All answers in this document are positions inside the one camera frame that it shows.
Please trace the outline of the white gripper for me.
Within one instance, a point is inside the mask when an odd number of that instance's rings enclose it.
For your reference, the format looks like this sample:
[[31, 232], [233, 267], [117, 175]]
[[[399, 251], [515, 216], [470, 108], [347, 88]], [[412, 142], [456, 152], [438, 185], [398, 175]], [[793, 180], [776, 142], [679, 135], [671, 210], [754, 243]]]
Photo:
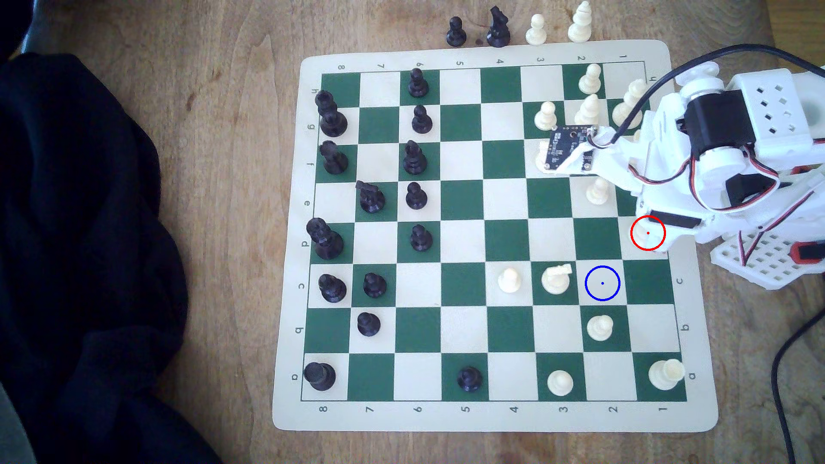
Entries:
[[669, 183], [661, 185], [642, 186], [637, 199], [634, 226], [643, 225], [652, 220], [655, 212], [664, 212], [676, 216], [696, 218], [697, 223], [691, 229], [678, 226], [665, 226], [664, 252], [682, 253], [690, 250], [696, 254], [696, 235], [708, 233], [708, 211], [704, 209], [691, 195], [688, 187], [689, 164], [646, 164], [639, 168], [639, 172], [653, 180], [664, 180], [672, 177], [681, 167], [684, 172]]

